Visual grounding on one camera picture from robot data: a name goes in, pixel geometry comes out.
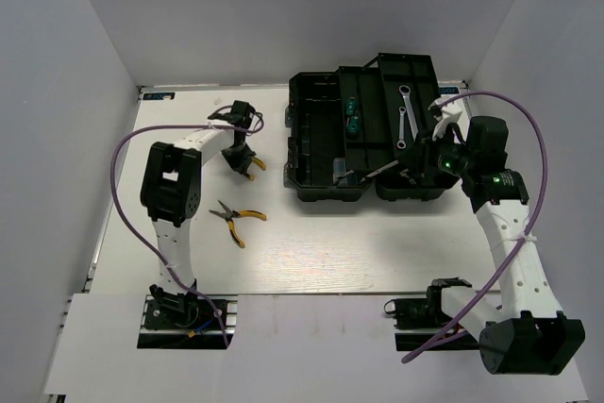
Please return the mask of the small silver combination wrench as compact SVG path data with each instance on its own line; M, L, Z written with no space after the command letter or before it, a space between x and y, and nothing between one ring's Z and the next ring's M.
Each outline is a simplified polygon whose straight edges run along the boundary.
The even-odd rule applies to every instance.
M398 108L398 134L397 134L397 143L396 143L396 147L399 150L404 150L407 148L406 132L405 132L406 114L407 114L406 108L404 106L400 106Z

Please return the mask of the large silver ratchet wrench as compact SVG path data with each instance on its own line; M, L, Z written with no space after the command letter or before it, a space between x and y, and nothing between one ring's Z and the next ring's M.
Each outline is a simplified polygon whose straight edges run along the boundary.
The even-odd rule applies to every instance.
M410 123L411 135L412 138L415 140L418 133L418 126L411 102L411 88L407 85L401 85L398 90L403 97L405 108L407 110L407 117Z

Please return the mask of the black plastic toolbox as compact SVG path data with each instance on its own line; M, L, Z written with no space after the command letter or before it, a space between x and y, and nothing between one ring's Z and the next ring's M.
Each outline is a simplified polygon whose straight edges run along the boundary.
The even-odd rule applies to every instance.
M414 141L406 114L407 148L396 147L398 108L404 100L398 88L411 88L418 133L436 120L428 107L440 87L428 55L380 53L362 66L340 66L332 72L301 72L289 81L285 125L290 130L284 184L304 202L356 202L370 188L382 200L439 198L451 186L397 186L395 166ZM359 100L361 120L356 138L346 134L345 103ZM345 158L345 178L333 185L333 160Z

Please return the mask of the green stubby screwdriver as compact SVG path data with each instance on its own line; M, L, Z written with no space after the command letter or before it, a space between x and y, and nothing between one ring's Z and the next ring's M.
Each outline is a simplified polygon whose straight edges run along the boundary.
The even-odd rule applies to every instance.
M358 110L359 110L359 100L354 96L349 97L345 103L345 115L347 117L356 116L358 113Z
M346 134L348 137L356 138L359 136L361 130L361 120L357 115L352 115L347 118L346 122Z

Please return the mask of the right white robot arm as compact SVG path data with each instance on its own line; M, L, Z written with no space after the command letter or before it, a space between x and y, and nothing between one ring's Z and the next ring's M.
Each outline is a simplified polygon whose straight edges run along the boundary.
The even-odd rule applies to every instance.
M557 376L584 342L585 331L580 320L566 317L547 282L531 233L541 205L529 205L524 179L506 166L504 120L472 118L463 143L454 141L458 131L455 115L438 119L428 162L461 179L495 273L478 292L467 283L433 282L426 313L441 328L402 361L446 343L445 333L460 326L477 340L489 373Z

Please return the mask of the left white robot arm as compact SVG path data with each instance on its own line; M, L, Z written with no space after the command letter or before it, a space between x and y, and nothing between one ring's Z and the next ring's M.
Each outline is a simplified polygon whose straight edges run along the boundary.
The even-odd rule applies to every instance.
M199 303L187 294L197 291L191 262L191 221L202 198L202 169L222 156L233 172L252 181L252 165L264 171L246 139L264 125L251 104L236 100L213 112L208 122L175 142L153 143L143 174L141 203L152 222L159 252L159 280L154 291L176 294L167 315L178 326L193 324Z

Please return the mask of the yellow long-nose pliers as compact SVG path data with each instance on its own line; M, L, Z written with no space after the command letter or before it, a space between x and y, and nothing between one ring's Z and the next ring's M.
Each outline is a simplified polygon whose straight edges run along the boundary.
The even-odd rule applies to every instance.
M232 210L222 201L218 201L218 203L221 206L222 210L209 210L209 213L223 219L228 225L232 241L238 247L245 248L245 242L239 237L237 233L235 220L241 218L254 218L265 222L267 220L267 216L257 210Z

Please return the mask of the blue label sticker right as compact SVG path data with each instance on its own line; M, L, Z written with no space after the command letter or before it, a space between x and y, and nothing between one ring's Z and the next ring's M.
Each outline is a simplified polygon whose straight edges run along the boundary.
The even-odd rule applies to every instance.
M441 95L455 95L460 93L460 89L454 86L446 86L440 88Z

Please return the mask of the blue label sticker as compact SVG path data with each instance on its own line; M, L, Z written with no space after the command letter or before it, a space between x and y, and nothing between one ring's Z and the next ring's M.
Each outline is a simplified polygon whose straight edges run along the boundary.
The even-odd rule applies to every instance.
M441 95L455 95L460 93L460 89L454 86L446 86L440 88Z
M174 92L145 92L142 95L142 101L174 100L175 97Z

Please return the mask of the clear plastic parts box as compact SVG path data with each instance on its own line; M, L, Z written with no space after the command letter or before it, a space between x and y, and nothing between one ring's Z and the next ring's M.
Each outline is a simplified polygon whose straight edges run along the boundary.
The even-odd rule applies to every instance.
M345 158L335 158L333 160L333 185L337 186L345 178L345 173Z

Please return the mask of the blue label sticker left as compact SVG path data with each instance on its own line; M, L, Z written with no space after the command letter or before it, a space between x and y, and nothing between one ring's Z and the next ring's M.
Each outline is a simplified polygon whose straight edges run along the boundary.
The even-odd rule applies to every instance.
M174 100L175 97L174 92L145 92L142 95L142 101Z

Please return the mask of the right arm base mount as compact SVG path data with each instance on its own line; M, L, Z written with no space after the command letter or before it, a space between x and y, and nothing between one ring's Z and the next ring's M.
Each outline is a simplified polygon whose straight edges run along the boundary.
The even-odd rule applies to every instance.
M449 321L446 315L430 315L427 311L427 302L425 298L412 297L390 299L384 304L384 315L394 320L394 341L397 352L413 351ZM462 332L461 327L450 329L445 336L459 335L459 338L434 346L430 352L478 350L478 342L469 334L461 336Z

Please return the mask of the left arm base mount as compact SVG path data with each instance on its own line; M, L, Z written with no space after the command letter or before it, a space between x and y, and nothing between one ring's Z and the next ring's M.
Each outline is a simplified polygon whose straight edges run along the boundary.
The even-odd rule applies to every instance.
M140 350L226 350L218 318L204 299L180 306L162 303L150 295L143 306L138 334Z

